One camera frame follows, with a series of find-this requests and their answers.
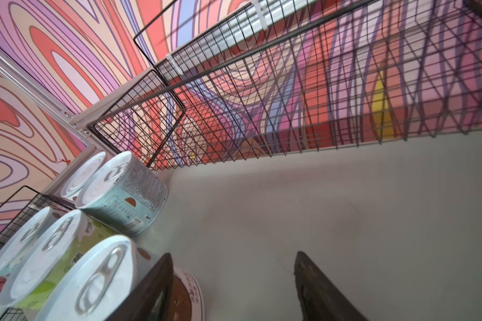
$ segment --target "black wire basket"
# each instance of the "black wire basket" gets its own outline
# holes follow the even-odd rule
[[[13,195],[11,195],[5,202],[0,205],[0,214],[7,212],[7,205],[12,202],[25,203],[18,214],[0,231],[0,250],[7,241],[18,231],[32,216],[34,216],[40,209],[47,206],[57,209],[63,213],[75,209],[70,202],[53,195],[42,194],[28,187],[26,185],[20,187]],[[0,277],[0,290],[2,289],[6,280]],[[0,321],[21,321],[26,320],[21,309],[9,308],[5,314],[0,318]]]
[[[482,129],[482,3],[299,1],[266,29],[245,5],[88,128],[153,170]]]

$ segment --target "zip tie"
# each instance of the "zip tie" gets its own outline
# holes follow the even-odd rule
[[[264,17],[263,15],[263,10],[261,10],[261,5],[259,4],[259,1],[250,0],[250,2],[253,4],[253,7],[255,8],[255,12],[259,17],[259,20],[261,21],[261,27],[263,27],[264,30],[268,30],[268,23],[266,22],[266,17]]]
[[[166,55],[166,60],[170,62],[170,64],[173,66],[173,68],[177,71],[177,74],[184,75],[184,72],[182,71],[180,66],[177,64],[177,62],[175,61],[175,58],[173,58],[171,53]]]

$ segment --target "white plastic lid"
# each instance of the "white plastic lid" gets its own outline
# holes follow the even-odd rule
[[[97,170],[78,195],[77,207],[84,207],[107,193],[123,176],[131,158],[131,151],[121,152]]]
[[[59,262],[74,240],[82,211],[74,209],[53,223],[36,242],[11,287],[13,300],[31,293]]]
[[[95,245],[64,276],[35,320],[105,320],[135,286],[135,250],[124,235]]]
[[[45,207],[32,216],[0,250],[0,271],[13,261],[42,230],[53,209]]]
[[[88,159],[80,168],[70,177],[61,191],[61,196],[71,198],[78,192],[96,170],[105,162],[106,154],[104,151],[99,152]]]

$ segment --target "yellow shape on wallpaper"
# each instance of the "yellow shape on wallpaper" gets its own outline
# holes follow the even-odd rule
[[[384,90],[382,75],[378,75],[375,90],[373,91],[373,102],[371,105],[374,130],[378,139],[394,138],[393,121],[389,112],[389,98]]]

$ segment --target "brown oval on label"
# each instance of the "brown oval on label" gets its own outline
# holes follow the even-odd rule
[[[125,202],[127,202],[130,205],[132,205],[133,207],[135,207],[135,199],[133,199],[132,197],[125,198]]]
[[[138,253],[139,255],[141,255],[142,257],[144,257],[145,259],[147,260],[150,260],[152,257],[150,256],[150,254],[148,254],[147,251],[145,251],[144,249],[138,247]]]

